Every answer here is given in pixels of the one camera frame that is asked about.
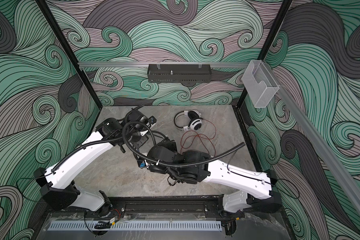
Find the white black headphones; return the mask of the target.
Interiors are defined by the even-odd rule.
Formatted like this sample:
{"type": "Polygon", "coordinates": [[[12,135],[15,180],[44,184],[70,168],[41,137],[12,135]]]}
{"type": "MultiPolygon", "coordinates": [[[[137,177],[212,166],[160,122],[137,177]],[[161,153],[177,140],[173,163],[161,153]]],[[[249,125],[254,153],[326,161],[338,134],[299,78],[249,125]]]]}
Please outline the white black headphones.
{"type": "Polygon", "coordinates": [[[174,124],[175,127],[182,130],[182,131],[197,131],[199,130],[203,125],[203,118],[201,116],[201,113],[197,110],[185,110],[182,112],[178,112],[174,117],[174,124]],[[179,126],[177,124],[177,119],[180,116],[186,116],[189,119],[189,122],[185,126],[179,126]]]}

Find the black blue headphones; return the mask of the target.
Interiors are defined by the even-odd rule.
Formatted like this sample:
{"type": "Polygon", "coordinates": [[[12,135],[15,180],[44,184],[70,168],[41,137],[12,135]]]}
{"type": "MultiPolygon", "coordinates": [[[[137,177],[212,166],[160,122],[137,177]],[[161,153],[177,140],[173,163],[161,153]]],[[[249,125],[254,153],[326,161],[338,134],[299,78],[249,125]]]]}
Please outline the black blue headphones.
{"type": "Polygon", "coordinates": [[[149,136],[154,137],[154,139],[157,143],[158,143],[158,140],[156,140],[156,138],[161,139],[162,142],[169,139],[166,135],[164,135],[163,133],[161,133],[159,131],[152,131],[152,134],[149,131],[144,131],[144,132],[141,132],[140,139],[136,143],[134,143],[135,148],[139,149],[140,147],[142,147],[149,140],[149,136]]]}

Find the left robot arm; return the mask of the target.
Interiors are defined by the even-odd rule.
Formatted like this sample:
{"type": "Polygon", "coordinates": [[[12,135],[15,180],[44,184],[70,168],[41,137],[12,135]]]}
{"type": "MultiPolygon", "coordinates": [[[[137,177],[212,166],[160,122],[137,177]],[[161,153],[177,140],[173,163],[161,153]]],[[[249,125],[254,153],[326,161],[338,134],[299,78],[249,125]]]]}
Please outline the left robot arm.
{"type": "Polygon", "coordinates": [[[123,129],[126,138],[139,148],[149,138],[148,130],[157,122],[153,116],[147,117],[138,108],[131,109],[123,119],[108,118],[75,150],[63,157],[57,164],[34,172],[40,186],[42,199],[55,211],[69,207],[85,209],[106,217],[112,204],[103,191],[90,192],[76,185],[74,179],[101,154],[115,146],[124,153],[123,129]]]}

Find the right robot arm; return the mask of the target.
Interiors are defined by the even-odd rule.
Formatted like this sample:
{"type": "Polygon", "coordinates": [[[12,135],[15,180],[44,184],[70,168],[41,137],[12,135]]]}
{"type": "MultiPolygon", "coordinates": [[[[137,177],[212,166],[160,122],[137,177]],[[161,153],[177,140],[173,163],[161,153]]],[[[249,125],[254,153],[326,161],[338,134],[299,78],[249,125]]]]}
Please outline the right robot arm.
{"type": "Polygon", "coordinates": [[[282,206],[282,199],[274,189],[278,181],[275,171],[249,171],[220,160],[222,157],[233,156],[243,146],[244,143],[241,143],[212,157],[193,150],[180,154],[174,141],[164,141],[155,144],[147,154],[135,152],[134,155],[142,168],[168,175],[172,179],[169,183],[171,186],[177,183],[211,183],[235,189],[234,193],[222,197],[221,208],[225,212],[277,212],[282,206]]]}

